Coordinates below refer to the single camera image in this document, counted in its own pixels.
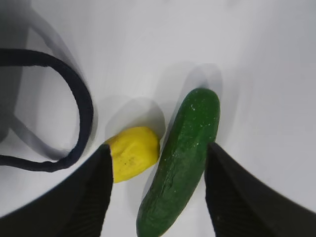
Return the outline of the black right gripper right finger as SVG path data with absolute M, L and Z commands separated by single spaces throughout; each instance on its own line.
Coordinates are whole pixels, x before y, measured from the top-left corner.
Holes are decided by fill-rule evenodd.
M 316 214 L 262 183 L 210 143 L 205 200 L 217 237 L 314 237 Z

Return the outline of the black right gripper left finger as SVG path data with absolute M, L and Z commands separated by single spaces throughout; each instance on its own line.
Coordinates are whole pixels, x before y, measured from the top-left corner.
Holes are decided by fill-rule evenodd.
M 109 145 L 101 145 L 55 188 L 0 219 L 2 237 L 99 237 L 113 187 Z

